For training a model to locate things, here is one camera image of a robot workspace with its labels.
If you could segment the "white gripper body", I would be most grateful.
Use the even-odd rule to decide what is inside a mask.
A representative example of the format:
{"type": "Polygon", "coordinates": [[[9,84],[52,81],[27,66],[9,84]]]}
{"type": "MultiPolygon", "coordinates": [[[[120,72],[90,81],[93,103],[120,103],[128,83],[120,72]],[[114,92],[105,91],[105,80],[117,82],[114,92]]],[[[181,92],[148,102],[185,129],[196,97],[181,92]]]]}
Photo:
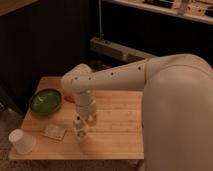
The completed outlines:
{"type": "Polygon", "coordinates": [[[76,112],[82,117],[89,117],[96,112],[96,102],[87,106],[76,106],[76,112]]]}

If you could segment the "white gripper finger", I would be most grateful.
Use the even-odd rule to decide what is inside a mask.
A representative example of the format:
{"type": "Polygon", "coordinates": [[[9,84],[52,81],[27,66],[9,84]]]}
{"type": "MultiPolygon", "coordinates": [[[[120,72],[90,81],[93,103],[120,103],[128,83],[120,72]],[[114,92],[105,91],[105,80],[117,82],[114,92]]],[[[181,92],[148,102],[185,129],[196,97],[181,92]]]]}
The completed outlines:
{"type": "Polygon", "coordinates": [[[90,126],[94,126],[97,122],[97,115],[96,114],[92,114],[88,117],[87,119],[87,123],[90,125],[90,126]]]}

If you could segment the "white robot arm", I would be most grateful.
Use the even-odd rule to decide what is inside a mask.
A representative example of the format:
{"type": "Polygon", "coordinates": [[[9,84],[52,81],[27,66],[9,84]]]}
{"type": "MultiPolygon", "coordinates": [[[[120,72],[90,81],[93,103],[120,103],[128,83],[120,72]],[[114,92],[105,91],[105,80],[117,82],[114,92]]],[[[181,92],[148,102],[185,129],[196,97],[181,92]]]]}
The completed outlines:
{"type": "Polygon", "coordinates": [[[93,72],[79,64],[61,79],[88,113],[93,90],[141,91],[146,171],[213,171],[213,67],[192,54],[149,58],[93,72]]]}

